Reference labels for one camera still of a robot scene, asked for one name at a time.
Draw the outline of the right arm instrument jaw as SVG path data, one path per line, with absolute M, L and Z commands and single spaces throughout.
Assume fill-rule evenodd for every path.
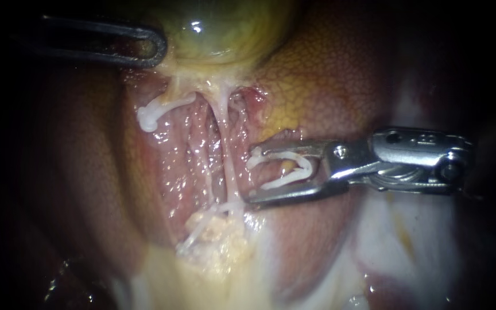
M 259 154 L 269 157 L 272 154 L 282 152 L 293 152 L 304 157 L 323 156 L 324 150 L 328 144 L 337 142 L 334 139 L 306 139 L 306 140 L 280 140 L 269 139 L 264 142 L 251 146 L 251 154 Z
M 254 189 L 241 194 L 241 198 L 253 207 L 278 207 L 314 202 L 346 193 L 350 178 L 350 171 L 318 174 L 303 183 L 287 184 L 272 189 Z

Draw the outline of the left arm instrument jaw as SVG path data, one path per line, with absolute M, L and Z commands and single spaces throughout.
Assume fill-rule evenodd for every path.
M 44 33 L 40 52 L 48 57 L 151 68 L 167 54 L 165 35 L 149 26 L 50 15 L 40 21 Z

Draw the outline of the right arm instrument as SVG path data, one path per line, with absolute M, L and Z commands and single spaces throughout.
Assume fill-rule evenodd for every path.
M 322 167 L 337 184 L 449 195 L 461 190 L 474 161 L 474 144 L 460 135 L 386 127 L 357 141 L 328 143 Z

